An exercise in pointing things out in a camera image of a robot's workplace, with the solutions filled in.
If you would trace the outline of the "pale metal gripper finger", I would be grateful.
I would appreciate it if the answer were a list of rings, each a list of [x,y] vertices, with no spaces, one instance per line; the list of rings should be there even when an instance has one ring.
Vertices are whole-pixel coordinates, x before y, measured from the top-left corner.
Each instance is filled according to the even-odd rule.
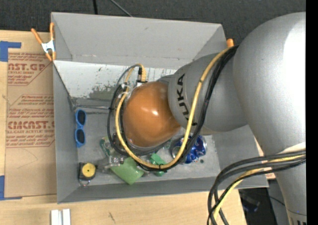
[[[124,163],[124,157],[108,156],[97,162],[97,168],[99,170],[108,170],[113,167],[118,167]]]

